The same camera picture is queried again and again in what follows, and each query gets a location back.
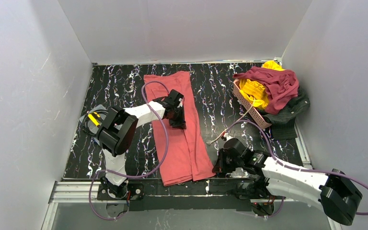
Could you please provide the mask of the pink laundry basket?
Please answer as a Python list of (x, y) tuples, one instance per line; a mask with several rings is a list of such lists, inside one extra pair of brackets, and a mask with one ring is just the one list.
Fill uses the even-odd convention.
[(240, 80), (235, 80), (233, 82), (233, 90), (232, 93), (237, 98), (239, 103), (247, 110), (248, 114), (253, 118), (254, 122), (261, 128), (266, 129), (271, 126), (270, 123), (266, 122), (264, 118), (260, 115), (260, 113), (252, 106), (252, 103), (247, 101), (246, 98), (241, 94), (241, 90), (239, 88)]

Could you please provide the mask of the coral pink t-shirt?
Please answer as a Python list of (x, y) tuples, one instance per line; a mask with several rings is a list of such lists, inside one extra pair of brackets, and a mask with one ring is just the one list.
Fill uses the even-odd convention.
[(161, 122), (152, 122), (152, 130), (158, 159), (165, 160), (159, 170), (164, 186), (187, 181), (199, 181), (215, 176), (213, 164), (201, 137), (199, 115), (190, 81), (190, 73), (179, 71), (169, 76), (146, 75), (144, 82), (147, 100), (167, 95), (167, 90), (176, 90), (184, 96), (184, 120), (186, 129), (169, 125), (164, 132)]

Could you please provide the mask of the maroon garment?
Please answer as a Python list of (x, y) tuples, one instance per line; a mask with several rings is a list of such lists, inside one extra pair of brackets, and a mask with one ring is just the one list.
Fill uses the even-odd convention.
[(245, 73), (234, 74), (233, 78), (257, 81), (265, 86), (269, 100), (265, 111), (269, 114), (278, 114), (291, 99), (298, 95), (299, 81), (295, 72), (289, 69), (279, 71), (252, 67)]

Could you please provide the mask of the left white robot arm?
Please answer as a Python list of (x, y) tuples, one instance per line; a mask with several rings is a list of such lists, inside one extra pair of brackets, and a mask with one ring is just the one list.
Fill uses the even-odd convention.
[(169, 121), (172, 128), (185, 129), (184, 96), (176, 90), (167, 96), (156, 98), (144, 105), (98, 110), (88, 114), (89, 120), (97, 127), (95, 138), (103, 149), (107, 172), (100, 181), (101, 192), (112, 198), (127, 197), (125, 156), (138, 127), (153, 121)]

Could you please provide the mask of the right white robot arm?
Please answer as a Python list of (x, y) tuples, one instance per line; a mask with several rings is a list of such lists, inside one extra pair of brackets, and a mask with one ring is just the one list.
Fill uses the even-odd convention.
[(346, 226), (353, 223), (363, 195), (340, 170), (312, 172), (304, 167), (275, 160), (270, 153), (250, 150), (231, 138), (219, 150), (213, 173), (231, 173), (241, 168), (258, 175), (253, 191), (262, 196), (282, 196), (322, 210), (332, 220)]

